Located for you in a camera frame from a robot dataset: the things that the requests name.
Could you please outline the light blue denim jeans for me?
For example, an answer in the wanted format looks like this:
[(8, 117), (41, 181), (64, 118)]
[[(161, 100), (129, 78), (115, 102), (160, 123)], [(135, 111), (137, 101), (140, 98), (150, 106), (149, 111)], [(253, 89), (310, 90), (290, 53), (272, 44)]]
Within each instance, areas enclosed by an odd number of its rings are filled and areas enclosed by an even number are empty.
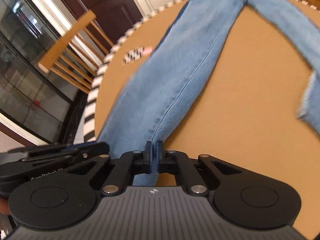
[(319, 29), (285, 0), (189, 0), (122, 89), (97, 138), (113, 159), (164, 141), (210, 77), (244, 6), (275, 25), (312, 68), (299, 117), (319, 130)]

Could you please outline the glass sliding door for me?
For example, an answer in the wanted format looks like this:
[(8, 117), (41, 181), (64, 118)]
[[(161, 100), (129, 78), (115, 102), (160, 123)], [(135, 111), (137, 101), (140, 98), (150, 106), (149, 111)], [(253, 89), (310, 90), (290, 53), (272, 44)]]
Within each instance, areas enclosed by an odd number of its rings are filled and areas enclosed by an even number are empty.
[(1, 114), (45, 142), (63, 144), (78, 91), (38, 66), (58, 37), (31, 0), (1, 0)]

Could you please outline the wooden slat-back chair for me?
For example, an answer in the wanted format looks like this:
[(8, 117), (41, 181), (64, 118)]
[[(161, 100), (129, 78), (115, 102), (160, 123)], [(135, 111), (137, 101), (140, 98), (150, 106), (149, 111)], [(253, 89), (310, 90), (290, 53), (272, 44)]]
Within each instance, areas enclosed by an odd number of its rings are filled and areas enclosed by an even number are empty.
[(86, 94), (99, 68), (94, 59), (103, 61), (109, 53), (106, 44), (114, 45), (95, 19), (93, 11), (84, 13), (38, 62), (43, 72), (56, 74)]

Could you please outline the checkerboard calibration marker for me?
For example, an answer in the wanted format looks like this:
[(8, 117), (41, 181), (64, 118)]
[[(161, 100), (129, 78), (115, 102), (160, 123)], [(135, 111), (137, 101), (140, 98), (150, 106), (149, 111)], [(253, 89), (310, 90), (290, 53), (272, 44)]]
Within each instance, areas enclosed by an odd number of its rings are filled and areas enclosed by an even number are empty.
[(128, 50), (123, 58), (123, 64), (129, 64), (140, 60), (144, 54), (144, 47), (138, 47)]

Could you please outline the dark brown wooden door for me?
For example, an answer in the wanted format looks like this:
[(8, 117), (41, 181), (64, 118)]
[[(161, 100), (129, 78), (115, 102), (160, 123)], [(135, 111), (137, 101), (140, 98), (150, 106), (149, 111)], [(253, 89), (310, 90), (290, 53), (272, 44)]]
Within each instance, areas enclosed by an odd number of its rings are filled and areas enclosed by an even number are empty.
[(116, 44), (141, 18), (141, 12), (134, 0), (61, 0), (75, 18), (91, 10), (96, 24)]

